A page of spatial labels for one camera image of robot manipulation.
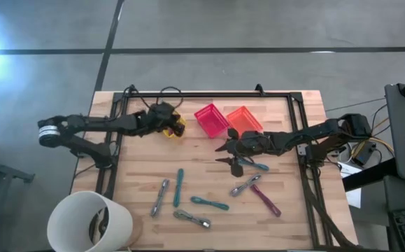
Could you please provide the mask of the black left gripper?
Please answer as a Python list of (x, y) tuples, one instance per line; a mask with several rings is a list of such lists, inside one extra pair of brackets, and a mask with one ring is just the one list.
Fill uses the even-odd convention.
[(142, 137), (154, 132), (162, 132), (167, 137), (182, 137), (185, 131), (185, 121), (177, 112), (148, 113), (141, 120), (137, 135)]

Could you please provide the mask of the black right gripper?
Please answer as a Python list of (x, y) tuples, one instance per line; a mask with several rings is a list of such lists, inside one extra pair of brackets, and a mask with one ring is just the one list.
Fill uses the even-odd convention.
[(229, 164), (231, 175), (235, 177), (243, 176), (243, 165), (240, 164), (240, 160), (254, 163), (252, 156), (261, 154), (280, 155), (280, 151), (270, 136), (257, 131), (247, 131), (244, 134), (244, 136), (240, 136), (235, 129), (228, 129), (228, 140), (215, 150), (215, 152), (227, 151), (233, 155), (231, 158), (218, 158), (216, 161)]

